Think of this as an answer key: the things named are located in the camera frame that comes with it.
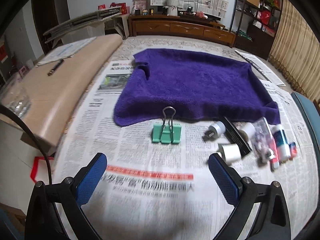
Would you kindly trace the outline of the pink tube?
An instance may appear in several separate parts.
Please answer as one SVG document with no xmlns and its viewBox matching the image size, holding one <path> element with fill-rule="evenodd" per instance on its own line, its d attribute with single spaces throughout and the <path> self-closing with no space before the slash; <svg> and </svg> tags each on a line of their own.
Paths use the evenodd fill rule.
<svg viewBox="0 0 320 240">
<path fill-rule="evenodd" d="M 279 158 L 277 153 L 277 146 L 272 134 L 269 135 L 267 143 L 268 143 L 268 152 L 267 152 L 268 160 L 270 161 L 271 170 L 275 171 L 279 168 L 280 164 L 279 164 Z"/>
</svg>

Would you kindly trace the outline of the white blue labelled bottle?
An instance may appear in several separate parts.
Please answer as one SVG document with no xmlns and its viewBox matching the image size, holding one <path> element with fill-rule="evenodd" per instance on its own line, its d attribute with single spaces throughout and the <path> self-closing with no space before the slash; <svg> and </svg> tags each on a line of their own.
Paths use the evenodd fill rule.
<svg viewBox="0 0 320 240">
<path fill-rule="evenodd" d="M 271 131 L 276 143 L 278 159 L 280 162 L 286 162 L 291 158 L 291 152 L 284 128 L 281 124 L 278 124 Z"/>
</svg>

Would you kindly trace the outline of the small red pink jar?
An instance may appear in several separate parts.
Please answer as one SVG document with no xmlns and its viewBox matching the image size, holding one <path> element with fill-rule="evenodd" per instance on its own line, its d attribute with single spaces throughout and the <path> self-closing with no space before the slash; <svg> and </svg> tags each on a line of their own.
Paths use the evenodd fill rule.
<svg viewBox="0 0 320 240">
<path fill-rule="evenodd" d="M 297 156 L 297 146 L 296 146 L 296 143 L 295 143 L 295 142 L 289 143 L 289 149 L 290 149 L 290 154 L 291 154 L 290 159 L 295 158 L 295 157 Z"/>
</svg>

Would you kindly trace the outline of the clear candy bottle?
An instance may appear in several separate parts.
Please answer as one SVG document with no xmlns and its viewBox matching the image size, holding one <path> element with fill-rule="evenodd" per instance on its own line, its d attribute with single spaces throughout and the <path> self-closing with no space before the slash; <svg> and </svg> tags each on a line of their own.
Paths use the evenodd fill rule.
<svg viewBox="0 0 320 240">
<path fill-rule="evenodd" d="M 265 117 L 260 118 L 253 123 L 255 126 L 255 135 L 252 138 L 252 144 L 259 161 L 266 164 L 268 160 L 268 143 L 267 140 L 271 133 L 271 129 Z"/>
</svg>

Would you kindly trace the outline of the white cube charger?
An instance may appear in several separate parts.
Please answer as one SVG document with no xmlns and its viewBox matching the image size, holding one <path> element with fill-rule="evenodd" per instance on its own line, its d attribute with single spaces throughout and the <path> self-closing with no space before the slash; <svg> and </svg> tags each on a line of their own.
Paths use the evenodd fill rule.
<svg viewBox="0 0 320 240">
<path fill-rule="evenodd" d="M 227 165 L 242 159 L 239 146 L 237 144 L 218 144 L 218 155 Z"/>
</svg>

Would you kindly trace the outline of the black box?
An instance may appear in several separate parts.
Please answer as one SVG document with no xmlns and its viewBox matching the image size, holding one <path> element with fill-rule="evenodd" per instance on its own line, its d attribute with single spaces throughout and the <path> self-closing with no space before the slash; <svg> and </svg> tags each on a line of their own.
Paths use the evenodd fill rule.
<svg viewBox="0 0 320 240">
<path fill-rule="evenodd" d="M 226 137 L 231 143 L 237 144 L 241 156 L 244 157 L 251 153 L 252 149 L 249 143 L 242 137 L 240 131 L 225 116 L 221 118 L 221 122 L 226 128 Z"/>
</svg>

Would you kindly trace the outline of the small round white adapter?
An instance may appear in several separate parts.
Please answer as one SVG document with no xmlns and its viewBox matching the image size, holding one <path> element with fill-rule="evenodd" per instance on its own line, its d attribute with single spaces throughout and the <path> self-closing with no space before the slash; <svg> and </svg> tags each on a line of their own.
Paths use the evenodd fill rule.
<svg viewBox="0 0 320 240">
<path fill-rule="evenodd" d="M 221 121 L 217 121 L 216 123 L 210 125 L 208 130 L 205 132 L 205 137 L 208 139 L 218 139 L 226 132 L 226 127 Z"/>
</svg>

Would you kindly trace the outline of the green binder clip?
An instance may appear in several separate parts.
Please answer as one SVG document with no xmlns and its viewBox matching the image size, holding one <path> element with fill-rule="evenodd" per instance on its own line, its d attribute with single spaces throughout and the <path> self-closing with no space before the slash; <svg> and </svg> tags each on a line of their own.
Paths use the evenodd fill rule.
<svg viewBox="0 0 320 240">
<path fill-rule="evenodd" d="M 172 115 L 167 119 L 166 111 L 170 110 Z M 173 119 L 176 114 L 176 109 L 171 106 L 167 106 L 162 110 L 163 119 L 162 123 L 154 123 L 152 129 L 152 143 L 161 144 L 179 144 L 181 142 L 181 130 L 180 124 L 174 124 Z"/>
</svg>

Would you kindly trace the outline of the teal chair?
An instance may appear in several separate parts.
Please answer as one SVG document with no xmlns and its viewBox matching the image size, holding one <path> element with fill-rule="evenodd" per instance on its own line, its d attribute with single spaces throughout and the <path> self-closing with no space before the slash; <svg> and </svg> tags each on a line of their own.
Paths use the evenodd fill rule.
<svg viewBox="0 0 320 240">
<path fill-rule="evenodd" d="M 315 150 L 317 165 L 319 167 L 319 111 L 315 104 L 302 94 L 292 92 L 291 96 L 300 110 L 309 130 L 313 148 Z"/>
</svg>

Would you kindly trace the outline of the black pen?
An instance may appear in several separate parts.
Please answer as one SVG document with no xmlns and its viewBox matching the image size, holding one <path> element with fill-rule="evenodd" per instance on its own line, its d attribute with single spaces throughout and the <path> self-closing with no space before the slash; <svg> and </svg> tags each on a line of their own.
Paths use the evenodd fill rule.
<svg viewBox="0 0 320 240">
<path fill-rule="evenodd" d="M 61 66 L 61 64 L 63 64 L 64 63 L 64 59 L 61 59 L 48 73 L 47 73 L 47 75 L 48 76 L 52 76 L 55 72 L 56 72 L 56 70 Z"/>
</svg>

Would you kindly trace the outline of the purple towel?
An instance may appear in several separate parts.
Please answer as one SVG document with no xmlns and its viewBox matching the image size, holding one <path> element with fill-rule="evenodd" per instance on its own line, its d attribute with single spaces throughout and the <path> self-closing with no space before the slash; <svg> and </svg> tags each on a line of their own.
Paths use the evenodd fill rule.
<svg viewBox="0 0 320 240">
<path fill-rule="evenodd" d="M 146 49 L 114 108 L 114 122 L 129 126 L 162 117 L 171 106 L 188 121 L 280 123 L 279 108 L 251 65 L 222 56 L 175 49 Z"/>
</svg>

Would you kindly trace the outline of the paper sheet on bench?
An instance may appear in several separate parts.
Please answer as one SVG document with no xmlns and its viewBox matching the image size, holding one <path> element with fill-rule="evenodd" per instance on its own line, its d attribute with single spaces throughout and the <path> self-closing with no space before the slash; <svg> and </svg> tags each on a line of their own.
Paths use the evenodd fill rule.
<svg viewBox="0 0 320 240">
<path fill-rule="evenodd" d="M 49 52 L 40 62 L 38 62 L 36 66 L 38 67 L 44 64 L 72 57 L 79 50 L 93 42 L 95 39 L 96 37 L 91 37 L 56 47 L 51 52 Z"/>
</svg>

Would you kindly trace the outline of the beige curtain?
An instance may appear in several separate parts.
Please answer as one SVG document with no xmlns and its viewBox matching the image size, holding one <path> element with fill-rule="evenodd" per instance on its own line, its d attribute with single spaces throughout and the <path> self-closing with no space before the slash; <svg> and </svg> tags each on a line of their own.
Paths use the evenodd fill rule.
<svg viewBox="0 0 320 240">
<path fill-rule="evenodd" d="M 284 0 L 268 60 L 294 90 L 319 101 L 319 57 L 317 37 L 292 3 Z"/>
</svg>

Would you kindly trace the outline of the folded grey rack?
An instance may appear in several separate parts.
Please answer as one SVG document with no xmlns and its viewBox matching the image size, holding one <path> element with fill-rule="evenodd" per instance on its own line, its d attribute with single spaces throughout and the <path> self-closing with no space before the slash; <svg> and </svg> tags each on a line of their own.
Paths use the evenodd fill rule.
<svg viewBox="0 0 320 240">
<path fill-rule="evenodd" d="M 52 27 L 48 31 L 43 33 L 43 36 L 50 34 L 50 37 L 46 38 L 45 43 L 51 41 L 60 40 L 63 36 L 71 31 L 79 30 L 83 27 L 89 25 L 95 25 L 100 23 L 105 23 L 106 21 L 111 20 L 112 18 L 121 15 L 121 7 L 111 7 L 106 9 L 100 9 L 94 12 L 90 12 L 76 18 L 67 20 L 55 27 Z"/>
</svg>

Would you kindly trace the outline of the white jar on cabinet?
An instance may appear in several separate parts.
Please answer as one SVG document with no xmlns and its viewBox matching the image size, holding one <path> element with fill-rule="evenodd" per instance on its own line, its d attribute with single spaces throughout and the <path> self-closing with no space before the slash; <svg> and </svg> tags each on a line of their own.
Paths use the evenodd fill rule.
<svg viewBox="0 0 320 240">
<path fill-rule="evenodd" d="M 168 7 L 167 15 L 177 16 L 179 4 L 180 4 L 180 0 L 167 0 L 167 7 Z"/>
</svg>

